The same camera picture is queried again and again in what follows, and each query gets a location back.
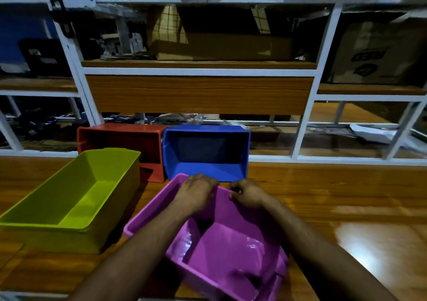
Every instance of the person's left hand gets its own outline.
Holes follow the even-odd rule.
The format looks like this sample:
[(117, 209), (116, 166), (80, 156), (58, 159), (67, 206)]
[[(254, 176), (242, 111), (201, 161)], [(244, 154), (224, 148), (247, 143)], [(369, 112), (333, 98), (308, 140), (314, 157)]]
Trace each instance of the person's left hand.
[(193, 215), (207, 206), (212, 197), (212, 188), (219, 184), (217, 179), (203, 174), (191, 175), (179, 189), (174, 202)]

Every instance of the black clip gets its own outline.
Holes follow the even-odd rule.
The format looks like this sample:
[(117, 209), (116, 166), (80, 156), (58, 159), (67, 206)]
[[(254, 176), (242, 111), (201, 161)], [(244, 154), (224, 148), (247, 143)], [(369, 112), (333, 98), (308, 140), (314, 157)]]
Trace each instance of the black clip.
[(76, 36), (73, 25), (71, 24), (70, 14), (64, 6), (62, 0), (50, 0), (52, 4), (51, 16), (53, 20), (61, 26), (62, 33), (67, 38), (74, 38)]

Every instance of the pink plastic bin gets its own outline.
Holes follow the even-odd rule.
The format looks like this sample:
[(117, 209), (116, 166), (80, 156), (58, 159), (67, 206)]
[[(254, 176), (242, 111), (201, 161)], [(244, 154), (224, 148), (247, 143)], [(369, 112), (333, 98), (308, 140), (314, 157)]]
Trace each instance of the pink plastic bin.
[[(132, 236), (162, 212), (188, 178), (178, 174), (124, 228)], [(217, 187), (208, 207), (191, 217), (166, 256), (179, 268), (184, 283), (209, 298), (224, 293), (238, 301), (274, 301), (287, 257), (275, 222), (261, 210), (230, 201)]]

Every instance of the hand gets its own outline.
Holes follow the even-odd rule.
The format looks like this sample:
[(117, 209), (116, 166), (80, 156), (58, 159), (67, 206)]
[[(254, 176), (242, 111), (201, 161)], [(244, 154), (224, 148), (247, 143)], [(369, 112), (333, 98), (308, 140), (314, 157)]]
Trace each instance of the hand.
[(234, 191), (230, 198), (239, 201), (245, 207), (259, 209), (264, 206), (264, 202), (269, 195), (251, 179), (237, 180), (230, 183), (227, 189)]
[(174, 202), (193, 215), (207, 206), (212, 197), (212, 188), (219, 184), (215, 178), (203, 174), (191, 175), (179, 189)]

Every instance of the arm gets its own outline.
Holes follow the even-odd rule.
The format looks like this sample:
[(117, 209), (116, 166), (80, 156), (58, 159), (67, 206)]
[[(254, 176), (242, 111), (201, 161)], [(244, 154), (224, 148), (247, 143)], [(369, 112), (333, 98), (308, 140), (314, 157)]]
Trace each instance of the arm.
[(70, 301), (136, 301), (179, 229), (211, 199), (216, 179), (190, 176), (174, 201), (83, 281)]
[(268, 212), (283, 231), (286, 244), (320, 300), (397, 301), (371, 273), (340, 246), (268, 195), (253, 180), (228, 188), (234, 200)]

